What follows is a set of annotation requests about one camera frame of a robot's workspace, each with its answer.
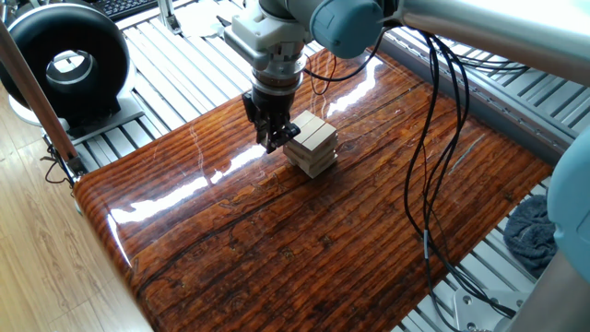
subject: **wooden table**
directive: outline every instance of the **wooden table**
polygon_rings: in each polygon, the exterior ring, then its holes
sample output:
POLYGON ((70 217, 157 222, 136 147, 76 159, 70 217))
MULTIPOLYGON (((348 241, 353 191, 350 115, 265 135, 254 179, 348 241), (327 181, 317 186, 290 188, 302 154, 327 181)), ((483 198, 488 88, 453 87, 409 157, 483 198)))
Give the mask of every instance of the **wooden table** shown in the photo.
MULTIPOLYGON (((327 72, 327 59, 316 55, 313 69, 327 72)), ((340 61, 335 77, 363 59, 340 61)), ((84 176, 77 202, 157 331, 389 331, 427 294, 402 193, 430 95, 384 55, 323 97, 306 77, 293 116, 310 110, 339 138, 337 164, 314 180, 255 145, 236 98, 84 176)), ((455 120, 454 102, 439 99, 429 165, 455 120)), ((435 210, 454 262, 549 175, 474 119, 451 165, 435 210)), ((438 261, 433 274, 445 275, 438 261)))

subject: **gray cloth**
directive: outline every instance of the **gray cloth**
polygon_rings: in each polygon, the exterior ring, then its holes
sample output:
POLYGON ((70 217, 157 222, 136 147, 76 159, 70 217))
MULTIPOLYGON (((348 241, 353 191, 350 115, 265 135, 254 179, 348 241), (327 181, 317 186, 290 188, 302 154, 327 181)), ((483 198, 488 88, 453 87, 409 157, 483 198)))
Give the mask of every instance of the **gray cloth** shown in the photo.
POLYGON ((508 218, 504 241, 526 270, 539 278, 557 253, 554 232, 555 224, 547 215, 547 197, 532 196, 508 218))

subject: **wooden floor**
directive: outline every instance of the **wooden floor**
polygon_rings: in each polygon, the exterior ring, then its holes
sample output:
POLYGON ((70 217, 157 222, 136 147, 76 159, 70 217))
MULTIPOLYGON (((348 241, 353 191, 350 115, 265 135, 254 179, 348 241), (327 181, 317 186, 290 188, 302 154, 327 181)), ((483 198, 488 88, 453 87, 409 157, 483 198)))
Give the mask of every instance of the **wooden floor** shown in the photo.
POLYGON ((0 331, 151 331, 45 150, 0 86, 0 331))

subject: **keyboard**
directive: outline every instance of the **keyboard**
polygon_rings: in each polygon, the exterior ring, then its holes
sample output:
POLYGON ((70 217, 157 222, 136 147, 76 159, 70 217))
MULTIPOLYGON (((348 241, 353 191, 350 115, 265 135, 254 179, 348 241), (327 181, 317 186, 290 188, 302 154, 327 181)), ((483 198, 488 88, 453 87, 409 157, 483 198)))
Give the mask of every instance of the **keyboard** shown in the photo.
POLYGON ((158 6, 157 0, 97 0, 92 5, 117 21, 158 6))

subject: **stack of wooden blocks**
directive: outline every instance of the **stack of wooden blocks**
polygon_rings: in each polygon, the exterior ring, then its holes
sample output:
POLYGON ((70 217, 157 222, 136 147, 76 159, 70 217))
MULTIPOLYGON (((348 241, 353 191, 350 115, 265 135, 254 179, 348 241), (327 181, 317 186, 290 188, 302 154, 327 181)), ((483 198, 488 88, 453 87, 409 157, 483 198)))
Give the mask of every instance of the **stack of wooden blocks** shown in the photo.
POLYGON ((336 129, 309 111, 303 112, 293 123, 301 133, 283 146, 283 152, 291 164, 314 178, 336 161, 336 129))

